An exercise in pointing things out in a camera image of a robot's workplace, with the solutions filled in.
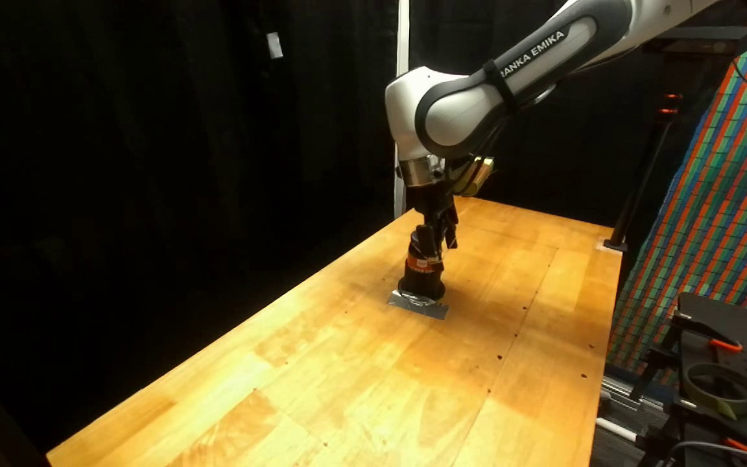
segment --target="wood grain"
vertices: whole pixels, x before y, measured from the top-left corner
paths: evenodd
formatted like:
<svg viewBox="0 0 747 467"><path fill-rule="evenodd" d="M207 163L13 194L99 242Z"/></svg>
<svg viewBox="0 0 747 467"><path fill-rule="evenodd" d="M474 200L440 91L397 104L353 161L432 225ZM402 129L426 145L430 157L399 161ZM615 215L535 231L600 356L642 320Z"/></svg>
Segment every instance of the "wood grain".
<svg viewBox="0 0 747 467"><path fill-rule="evenodd" d="M48 452L77 465L589 465L610 229L458 196L447 320L387 299L408 212Z"/></svg>

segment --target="wooden table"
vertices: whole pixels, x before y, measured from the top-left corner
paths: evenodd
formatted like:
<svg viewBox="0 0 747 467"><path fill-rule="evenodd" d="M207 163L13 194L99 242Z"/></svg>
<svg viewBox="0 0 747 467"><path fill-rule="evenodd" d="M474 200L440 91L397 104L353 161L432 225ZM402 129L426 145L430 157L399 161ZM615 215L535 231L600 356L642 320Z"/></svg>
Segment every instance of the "wooden table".
<svg viewBox="0 0 747 467"><path fill-rule="evenodd" d="M610 229L458 196L447 320L389 304L408 212L48 452L69 465L589 465Z"/></svg>

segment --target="colorful patterned panel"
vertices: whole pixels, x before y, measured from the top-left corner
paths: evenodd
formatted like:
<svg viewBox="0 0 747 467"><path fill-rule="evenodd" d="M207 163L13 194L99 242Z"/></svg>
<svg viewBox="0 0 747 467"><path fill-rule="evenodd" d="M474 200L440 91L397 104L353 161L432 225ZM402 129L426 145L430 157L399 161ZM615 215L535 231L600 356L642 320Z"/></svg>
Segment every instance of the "colorful patterned panel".
<svg viewBox="0 0 747 467"><path fill-rule="evenodd" d="M747 55L707 107L616 299L610 364L638 372L683 291L747 307Z"/></svg>

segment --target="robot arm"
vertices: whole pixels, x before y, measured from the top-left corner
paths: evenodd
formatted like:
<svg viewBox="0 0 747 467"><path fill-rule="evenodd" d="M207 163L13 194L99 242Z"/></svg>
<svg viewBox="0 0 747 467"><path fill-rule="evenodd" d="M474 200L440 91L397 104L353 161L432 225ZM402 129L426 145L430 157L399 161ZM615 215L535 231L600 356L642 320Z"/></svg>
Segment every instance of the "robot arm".
<svg viewBox="0 0 747 467"><path fill-rule="evenodd" d="M387 116L399 173L426 220L410 235L393 295L444 295L440 242L457 246L450 186L430 156L463 157L493 135L502 115L541 102L557 80L613 59L680 26L715 0L568 0L523 42L471 76L414 68L387 86Z"/></svg>

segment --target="wooden tabletop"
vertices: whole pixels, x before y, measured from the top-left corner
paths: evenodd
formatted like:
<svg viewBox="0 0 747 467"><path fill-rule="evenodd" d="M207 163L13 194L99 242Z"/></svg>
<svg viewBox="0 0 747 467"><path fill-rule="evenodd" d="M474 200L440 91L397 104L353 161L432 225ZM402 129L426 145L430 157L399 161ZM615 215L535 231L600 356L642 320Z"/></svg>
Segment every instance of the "wooden tabletop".
<svg viewBox="0 0 747 467"><path fill-rule="evenodd" d="M48 452L72 465L589 465L610 229L458 196L444 320L389 304L417 212Z"/></svg>

